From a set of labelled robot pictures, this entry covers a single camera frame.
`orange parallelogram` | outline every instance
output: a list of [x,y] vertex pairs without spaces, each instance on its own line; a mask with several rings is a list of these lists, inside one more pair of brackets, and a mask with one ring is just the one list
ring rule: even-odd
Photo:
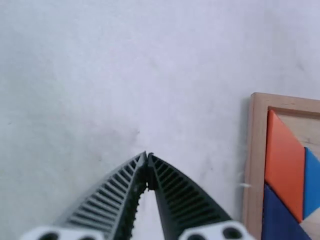
[[304,147],[269,110],[264,179],[299,223],[303,220],[304,174]]

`blue triangle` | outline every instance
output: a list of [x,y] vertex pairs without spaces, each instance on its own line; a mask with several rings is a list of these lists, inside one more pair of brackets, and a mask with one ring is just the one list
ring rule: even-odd
[[311,240],[267,184],[264,185],[262,240]]
[[320,208],[320,161],[305,147],[303,219]]

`white surface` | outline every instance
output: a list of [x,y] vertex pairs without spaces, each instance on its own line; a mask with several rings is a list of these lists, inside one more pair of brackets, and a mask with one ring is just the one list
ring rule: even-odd
[[[147,150],[241,217],[248,99],[319,99],[317,0],[0,1],[0,231]],[[134,239],[161,240],[155,200]]]

